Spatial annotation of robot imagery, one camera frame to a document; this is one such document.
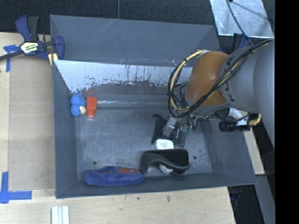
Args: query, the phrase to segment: blue tape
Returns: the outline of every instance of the blue tape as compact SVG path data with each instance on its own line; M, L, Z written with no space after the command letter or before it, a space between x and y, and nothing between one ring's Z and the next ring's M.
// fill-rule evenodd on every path
M9 54L11 52L16 52L21 50L20 47L16 46L16 45L9 45L9 46L4 46L3 49ZM6 62L6 72L10 71L10 58L7 59Z
M10 200L30 200L32 191L8 191L8 172L2 173L0 203L7 204Z

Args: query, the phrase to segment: blue cloth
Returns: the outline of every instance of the blue cloth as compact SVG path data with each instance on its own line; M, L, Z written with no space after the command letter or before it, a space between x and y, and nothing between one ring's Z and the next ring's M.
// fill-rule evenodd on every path
M79 105L79 106L86 106L86 100L82 94L74 94L71 96L71 104Z
M84 173L84 181L89 185L122 186L137 184L143 180L143 173L133 168L107 166Z

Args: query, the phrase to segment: black cable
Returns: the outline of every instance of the black cable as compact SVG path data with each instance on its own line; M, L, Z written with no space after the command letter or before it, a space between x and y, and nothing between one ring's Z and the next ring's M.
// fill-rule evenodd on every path
M117 0L117 19L120 18L120 0Z
M236 22L237 26L239 27L239 29L241 30L242 34L248 39L249 43L252 45L252 42L251 40L248 38L248 36L246 35L246 33L244 32L244 30L242 29L241 25L239 24L239 22L237 21L234 13L233 13L233 10L232 8L230 7L230 4L229 4L229 1L228 0L225 0L227 5L228 5L228 8L229 8L229 11L230 13L232 14L233 18L234 18L234 21Z

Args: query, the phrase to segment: white object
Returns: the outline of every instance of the white object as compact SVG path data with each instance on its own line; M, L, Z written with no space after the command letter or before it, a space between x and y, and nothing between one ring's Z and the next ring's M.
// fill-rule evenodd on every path
M156 149L173 149L173 142L167 139L157 139Z
M156 149L173 149L173 142L171 140L166 139L157 139ZM160 164L159 167L161 171L165 174L169 174L173 171L173 169L167 168L163 164Z
M240 118L243 117L243 114L239 110L237 110L233 107L231 107L229 109L228 115L234 117L235 119L240 119ZM246 125L247 124L247 119L248 118L244 118L244 119L241 119L240 121L238 121L237 126Z
M86 113L85 106L80 106L79 109L80 109L81 115L84 115Z
M69 206L52 207L51 224L70 224Z
M163 164L160 164L159 167L160 167L161 171L165 174L169 174L173 171L172 168L167 168Z

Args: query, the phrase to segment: black cord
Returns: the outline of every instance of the black cord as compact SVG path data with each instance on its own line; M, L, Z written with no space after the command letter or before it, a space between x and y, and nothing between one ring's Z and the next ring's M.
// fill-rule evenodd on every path
M237 122L239 122L239 121L241 121L241 120L243 120L243 119L249 117L250 114L251 114L251 113L248 112L248 114L244 115L242 118L235 119L235 120L226 120L226 119L222 118L217 112L215 112L215 115L216 115L218 118L220 118L222 121L225 121L225 122L231 122L231 123L234 123L234 122L237 123Z
M117 0L117 19L120 18L120 0Z
M251 40L248 38L248 36L245 34L244 30L242 29L242 27L240 26L239 22L237 21L234 13L233 13L233 10L232 8L230 7L230 4L229 4L229 1L228 0L225 0L227 5L228 5L228 8L229 8L229 11L230 13L232 14L233 18L234 18L234 21L236 22L237 26L239 27L239 29L241 30L242 34L248 39L249 43L252 45L252 42Z

